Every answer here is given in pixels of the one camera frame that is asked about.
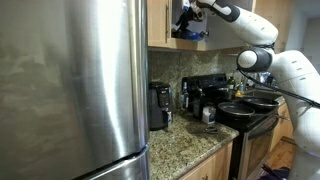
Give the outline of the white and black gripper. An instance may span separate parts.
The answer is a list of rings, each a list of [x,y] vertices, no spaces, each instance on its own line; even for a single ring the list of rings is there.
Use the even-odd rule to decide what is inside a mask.
[[[182,0],[181,2],[183,14],[179,20],[172,25],[174,31],[186,31],[189,26],[188,21],[202,22],[204,20],[204,13],[197,6],[196,0]]]

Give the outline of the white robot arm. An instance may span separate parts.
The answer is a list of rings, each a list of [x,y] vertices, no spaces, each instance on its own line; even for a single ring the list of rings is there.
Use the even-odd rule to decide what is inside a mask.
[[[237,56],[240,72],[271,73],[283,94],[298,146],[288,180],[320,180],[320,75],[297,50],[275,53],[278,29],[267,19],[227,0],[179,0],[191,20],[204,19],[206,9],[222,18],[250,47]]]

